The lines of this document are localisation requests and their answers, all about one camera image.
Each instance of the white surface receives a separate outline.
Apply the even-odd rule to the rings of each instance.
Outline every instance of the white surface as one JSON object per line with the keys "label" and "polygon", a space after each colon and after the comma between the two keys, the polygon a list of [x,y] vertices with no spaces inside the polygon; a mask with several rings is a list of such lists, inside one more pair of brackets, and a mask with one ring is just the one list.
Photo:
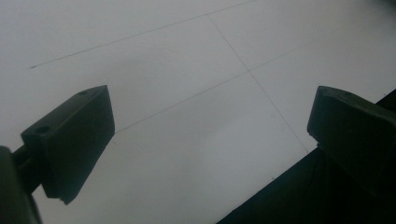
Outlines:
{"label": "white surface", "polygon": [[315,147],[318,85],[396,88],[385,2],[3,1],[0,145],[107,84],[120,132],[70,205],[35,192],[44,223],[215,223]]}

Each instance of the screw hole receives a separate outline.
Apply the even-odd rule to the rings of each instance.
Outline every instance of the screw hole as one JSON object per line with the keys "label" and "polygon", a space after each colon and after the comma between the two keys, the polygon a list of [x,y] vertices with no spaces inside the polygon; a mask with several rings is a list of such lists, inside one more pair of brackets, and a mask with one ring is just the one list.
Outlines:
{"label": "screw hole", "polygon": [[46,132],[49,131],[49,130],[50,130],[50,127],[49,127],[49,126],[43,126],[43,127],[37,128],[37,129],[35,130],[35,132],[36,132],[36,133],[46,133]]}

